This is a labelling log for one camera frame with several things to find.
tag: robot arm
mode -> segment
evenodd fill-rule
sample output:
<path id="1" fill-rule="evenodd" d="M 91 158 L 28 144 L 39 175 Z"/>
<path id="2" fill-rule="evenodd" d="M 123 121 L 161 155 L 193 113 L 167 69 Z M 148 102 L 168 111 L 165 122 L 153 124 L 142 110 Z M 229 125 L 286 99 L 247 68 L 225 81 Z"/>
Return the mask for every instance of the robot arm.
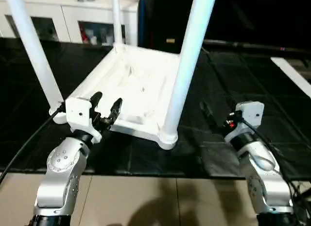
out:
<path id="1" fill-rule="evenodd" d="M 89 100 L 66 101 L 67 121 L 73 131 L 48 156 L 47 172 L 35 201 L 34 217 L 29 226 L 69 226 L 78 194 L 79 179 L 86 168 L 90 148 L 100 142 L 101 133 L 117 119 L 122 104 L 119 98 L 108 118 L 95 111 L 102 94 Z"/>
<path id="2" fill-rule="evenodd" d="M 223 135 L 237 151 L 259 224 L 289 225 L 294 220 L 290 188 L 273 154 L 243 123 L 245 120 L 254 128 L 259 127 L 263 109 L 260 102 L 237 104 L 224 123 Z"/>

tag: shelf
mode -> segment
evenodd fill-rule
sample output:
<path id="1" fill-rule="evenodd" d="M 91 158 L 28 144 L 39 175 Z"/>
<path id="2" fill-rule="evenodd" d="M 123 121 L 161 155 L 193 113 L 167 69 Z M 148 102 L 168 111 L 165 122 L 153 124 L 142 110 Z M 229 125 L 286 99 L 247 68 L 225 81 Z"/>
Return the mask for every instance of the shelf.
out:
<path id="1" fill-rule="evenodd" d="M 122 11 L 136 12 L 138 9 L 138 1 L 139 0 L 120 0 L 120 9 Z M 112 0 L 95 0 L 87 2 L 80 2 L 77 0 L 25 0 L 25 2 L 97 9 L 112 9 Z"/>

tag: cabinet door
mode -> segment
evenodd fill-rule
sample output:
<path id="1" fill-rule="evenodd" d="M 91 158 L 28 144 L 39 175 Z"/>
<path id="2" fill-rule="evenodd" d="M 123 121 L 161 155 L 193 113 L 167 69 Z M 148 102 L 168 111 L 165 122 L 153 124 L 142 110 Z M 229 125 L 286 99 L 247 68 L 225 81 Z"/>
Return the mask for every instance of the cabinet door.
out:
<path id="1" fill-rule="evenodd" d="M 75 43 L 112 45 L 112 10 L 62 6 L 69 36 Z M 121 11 L 123 41 L 137 46 L 137 14 Z"/>
<path id="2" fill-rule="evenodd" d="M 70 42 L 61 6 L 26 3 L 26 9 L 40 39 Z M 19 37 L 11 10 L 4 1 L 0 2 L 0 31 L 3 37 Z"/>

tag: black tablecloth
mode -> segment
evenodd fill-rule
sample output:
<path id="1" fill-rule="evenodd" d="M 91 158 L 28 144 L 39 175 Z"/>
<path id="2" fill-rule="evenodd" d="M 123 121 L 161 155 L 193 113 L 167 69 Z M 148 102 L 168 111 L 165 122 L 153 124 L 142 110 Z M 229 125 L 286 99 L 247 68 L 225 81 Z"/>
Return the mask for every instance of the black tablecloth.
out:
<path id="1" fill-rule="evenodd" d="M 43 42 L 54 76 L 66 98 L 111 47 Z M 2 74 L 0 170 L 48 117 L 48 102 L 22 46 L 0 39 Z M 234 149 L 206 121 L 200 102 L 208 104 L 221 125 L 237 102 L 265 104 L 259 128 L 280 150 L 291 179 L 310 180 L 311 99 L 266 57 L 227 52 L 201 53 L 171 151 L 152 141 L 110 132 L 94 145 L 86 174 L 189 178 L 243 178 Z M 49 124 L 15 162 L 13 172 L 43 173 L 50 151 L 70 133 L 68 125 Z"/>

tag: dark background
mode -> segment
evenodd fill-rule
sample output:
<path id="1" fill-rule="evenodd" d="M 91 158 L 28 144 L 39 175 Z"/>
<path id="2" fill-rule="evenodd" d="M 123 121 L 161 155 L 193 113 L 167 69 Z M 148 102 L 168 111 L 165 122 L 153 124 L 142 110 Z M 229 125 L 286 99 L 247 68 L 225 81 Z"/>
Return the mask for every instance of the dark background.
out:
<path id="1" fill-rule="evenodd" d="M 206 39 L 310 50 L 310 0 L 216 0 Z M 192 0 L 143 0 L 140 45 L 179 53 Z M 175 43 L 167 43 L 174 38 Z"/>

